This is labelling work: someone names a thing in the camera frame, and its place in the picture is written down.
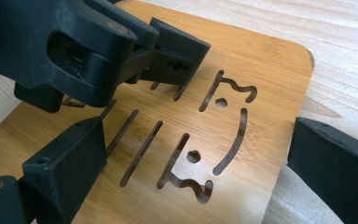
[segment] wood grain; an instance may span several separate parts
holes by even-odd
[[[300,115],[358,138],[357,0],[143,1],[305,46],[314,56],[315,69]],[[0,122],[18,103],[8,83],[3,86],[0,81]],[[272,197],[272,208],[278,210],[268,223],[328,223],[325,206],[290,170],[280,179]]]
[[[181,99],[172,98],[178,87],[152,83],[121,85],[117,104],[106,117],[106,141],[113,139],[134,108],[139,115],[118,142],[102,174],[76,216],[75,223],[258,223],[261,222],[301,107],[312,72],[309,52],[292,42],[260,35],[222,23],[191,17],[141,2],[118,4],[144,21],[158,17],[213,46]],[[248,93],[221,83],[204,112],[199,112],[214,77],[240,86],[256,86],[258,94],[247,104]],[[225,98],[219,108],[214,100]],[[221,175],[213,168],[227,154],[238,131],[241,109],[248,110],[245,140]],[[101,109],[65,107],[50,115],[20,104],[0,125],[0,175],[21,176],[21,164],[69,125],[100,113]],[[157,120],[164,121],[154,141],[133,172],[127,186],[118,183]],[[189,133],[172,172],[201,185],[213,181],[206,204],[190,188],[156,184],[182,134]],[[186,161],[198,150],[201,161]]]

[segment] wooden board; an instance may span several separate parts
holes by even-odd
[[[104,121],[108,144],[133,109],[139,109],[130,128],[79,210],[75,223],[257,223],[261,222],[286,154],[296,115],[312,71],[308,51],[291,42],[260,35],[214,21],[192,17],[140,2],[120,7],[144,21],[151,16],[209,42],[212,48],[179,101],[177,87],[140,81],[121,85],[117,104]],[[221,83],[204,112],[199,107],[216,73],[239,86],[257,87],[257,96],[234,91]],[[220,108],[216,99],[227,100]],[[213,168],[227,154],[247,109],[247,127],[239,152],[221,175]],[[73,123],[95,117],[101,109],[63,107],[54,115],[20,104],[0,125],[0,175],[21,177],[21,164]],[[164,124],[126,187],[119,182],[158,120]],[[204,185],[213,181],[206,204],[191,188],[179,189],[158,180],[184,133],[190,138],[172,172]],[[198,163],[186,159],[197,150]]]

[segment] laser-cut hole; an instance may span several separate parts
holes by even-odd
[[[237,92],[249,92],[249,96],[246,97],[245,102],[250,104],[255,97],[257,96],[257,87],[256,86],[245,86],[241,87],[237,84],[237,82],[231,78],[223,77],[225,74],[225,71],[220,70],[217,72],[216,77],[214,78],[213,84],[211,88],[208,90],[208,92],[205,95],[204,100],[201,102],[199,112],[204,112],[206,107],[208,106],[209,102],[211,102],[211,99],[216,92],[217,87],[219,87],[220,83],[227,83],[231,86],[231,89]]]
[[[159,129],[161,128],[163,122],[162,120],[159,120],[152,131],[149,133],[149,135],[146,137],[146,140],[144,141],[144,144],[139,148],[138,153],[136,154],[135,158],[133,158],[129,168],[127,169],[126,173],[123,175],[123,177],[120,180],[120,186],[122,188],[126,187],[130,177],[132,176],[133,172],[135,171],[136,167],[139,166],[139,163],[141,162],[141,159],[144,157],[144,154],[146,153],[147,149],[150,147],[150,144],[153,142],[154,138],[156,137]]]
[[[103,112],[100,115],[100,119],[104,119],[107,116],[107,114],[109,114],[110,110],[116,104],[116,102],[117,99],[113,99],[109,102],[109,104],[107,104],[106,108],[103,110]]]
[[[214,104],[219,108],[225,108],[228,105],[228,102],[225,98],[216,99]]]
[[[202,186],[194,179],[180,179],[172,173],[172,168],[176,164],[176,161],[179,158],[183,148],[185,147],[189,137],[190,135],[188,133],[183,134],[181,140],[176,146],[176,149],[173,151],[170,159],[165,165],[164,171],[158,180],[157,188],[164,188],[165,184],[170,181],[174,186],[180,189],[187,187],[192,188],[196,194],[197,201],[199,203],[207,203],[211,199],[213,191],[213,182],[211,180],[207,180],[205,182],[205,186]]]
[[[240,125],[238,127],[237,136],[235,137],[234,143],[231,146],[231,149],[228,151],[225,158],[223,158],[219,164],[217,164],[213,168],[214,175],[220,175],[226,169],[226,167],[231,163],[234,159],[235,155],[237,155],[238,150],[242,145],[243,139],[245,137],[246,125],[248,123],[248,110],[246,108],[241,109],[241,120]]]
[[[187,88],[187,86],[181,86],[181,87],[178,89],[178,91],[176,92],[176,94],[173,96],[172,99],[173,99],[175,102],[178,101],[178,100],[182,97],[182,95],[183,95],[183,93],[185,92],[186,88]]]
[[[157,88],[159,82],[153,82],[153,84],[150,86],[150,90],[153,91]]]
[[[191,163],[197,163],[201,160],[201,155],[197,150],[189,151],[187,153],[187,160]]]
[[[131,114],[127,118],[127,120],[124,122],[123,126],[121,126],[121,129],[116,134],[115,138],[112,140],[112,142],[109,144],[109,146],[106,149],[106,157],[109,157],[115,147],[117,146],[118,142],[120,141],[121,137],[124,135],[124,133],[129,129],[130,125],[135,120],[136,116],[138,115],[139,110],[134,109],[132,110]]]

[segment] light wood surface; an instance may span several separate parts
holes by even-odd
[[[305,46],[315,69],[300,115],[358,138],[358,1],[143,1]],[[0,77],[0,121],[17,103],[12,83]],[[336,223],[326,210],[283,166],[265,222]]]
[[[169,85],[160,84],[151,91],[152,83],[140,82],[117,89],[117,105],[104,121],[106,141],[113,139],[133,109],[140,114],[109,158],[75,223],[261,222],[308,87],[311,55],[289,41],[145,3],[118,5],[144,21],[157,17],[209,42],[212,48],[178,102],[172,100],[177,87]],[[199,112],[219,70],[240,86],[256,86],[255,100],[248,104],[245,98],[249,93],[220,83],[206,110]],[[225,98],[228,106],[216,106],[214,101],[219,98]],[[248,117],[240,151],[221,175],[213,175],[213,168],[237,136],[243,108]],[[0,125],[0,175],[19,178],[21,164],[39,148],[69,125],[100,111],[64,107],[51,115],[20,104]],[[128,185],[121,188],[121,177],[159,119],[163,126]],[[179,189],[171,183],[163,189],[156,187],[184,133],[189,133],[190,139],[172,171],[201,185],[212,180],[213,193],[206,204],[197,201],[191,188]],[[197,164],[186,160],[192,150],[200,152]]]

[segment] black clamp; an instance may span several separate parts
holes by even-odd
[[[117,2],[1,0],[0,74],[16,81],[15,95],[57,112],[64,94],[104,107],[123,82],[187,85],[210,45]]]

